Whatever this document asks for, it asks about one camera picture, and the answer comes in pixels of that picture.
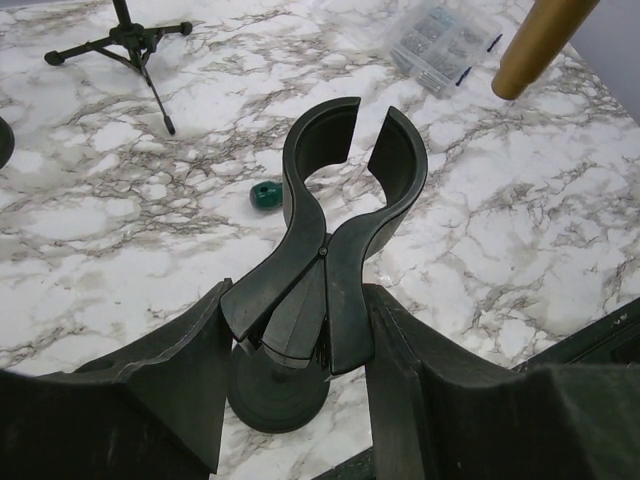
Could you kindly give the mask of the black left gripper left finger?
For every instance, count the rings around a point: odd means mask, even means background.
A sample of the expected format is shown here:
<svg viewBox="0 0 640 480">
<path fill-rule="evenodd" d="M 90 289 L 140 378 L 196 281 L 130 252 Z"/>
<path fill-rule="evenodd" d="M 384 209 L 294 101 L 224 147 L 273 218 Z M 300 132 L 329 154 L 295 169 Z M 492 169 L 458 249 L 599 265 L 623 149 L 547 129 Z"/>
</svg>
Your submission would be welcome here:
<svg viewBox="0 0 640 480">
<path fill-rule="evenodd" d="M 207 479 L 220 458 L 225 279 L 177 318 L 71 373 L 1 373 L 4 479 Z"/>
</svg>

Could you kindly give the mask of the black clip microphone stand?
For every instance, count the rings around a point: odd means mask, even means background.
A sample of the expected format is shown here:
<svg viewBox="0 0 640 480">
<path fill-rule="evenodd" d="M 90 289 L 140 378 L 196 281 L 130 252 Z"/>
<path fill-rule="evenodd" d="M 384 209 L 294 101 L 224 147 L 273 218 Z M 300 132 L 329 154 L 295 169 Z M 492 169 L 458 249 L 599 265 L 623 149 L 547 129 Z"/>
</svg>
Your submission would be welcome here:
<svg viewBox="0 0 640 480">
<path fill-rule="evenodd" d="M 221 299 L 236 340 L 228 401 L 244 424 L 260 432 L 287 433 L 309 423 L 331 381 L 374 354 L 363 265 L 420 196 L 428 157 L 416 127 L 390 108 L 367 165 L 385 204 L 329 231 L 306 180 L 347 160 L 359 106 L 356 97 L 329 100 L 294 123 L 282 150 L 286 233 Z"/>
</svg>

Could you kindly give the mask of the gold microphone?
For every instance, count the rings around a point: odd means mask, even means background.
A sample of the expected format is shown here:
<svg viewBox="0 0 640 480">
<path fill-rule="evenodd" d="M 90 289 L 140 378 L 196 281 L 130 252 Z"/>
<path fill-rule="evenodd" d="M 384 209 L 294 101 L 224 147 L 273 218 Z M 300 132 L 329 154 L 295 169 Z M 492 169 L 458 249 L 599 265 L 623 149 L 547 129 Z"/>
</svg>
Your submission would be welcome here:
<svg viewBox="0 0 640 480">
<path fill-rule="evenodd" d="M 561 52 L 599 0 L 538 0 L 503 54 L 491 84 L 501 99 L 517 99 Z"/>
</svg>

